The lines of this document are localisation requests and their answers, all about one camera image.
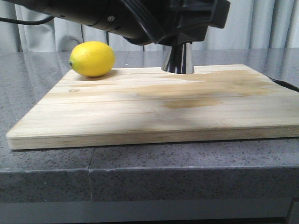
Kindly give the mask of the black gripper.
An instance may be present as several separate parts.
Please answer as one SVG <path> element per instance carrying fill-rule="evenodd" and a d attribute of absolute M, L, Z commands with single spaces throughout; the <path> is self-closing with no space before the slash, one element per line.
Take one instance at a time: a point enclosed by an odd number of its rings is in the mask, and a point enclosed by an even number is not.
<path fill-rule="evenodd" d="M 225 27 L 229 9 L 227 0 L 167 0 L 161 44 L 177 46 L 204 41 L 208 27 Z"/>

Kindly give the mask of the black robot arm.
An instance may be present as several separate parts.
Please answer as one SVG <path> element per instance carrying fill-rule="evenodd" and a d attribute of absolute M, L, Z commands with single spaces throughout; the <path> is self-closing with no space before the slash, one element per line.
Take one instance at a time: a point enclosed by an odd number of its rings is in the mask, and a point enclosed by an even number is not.
<path fill-rule="evenodd" d="M 124 37 L 135 45 L 202 42 L 224 28 L 227 0 L 14 0 L 30 10 Z"/>

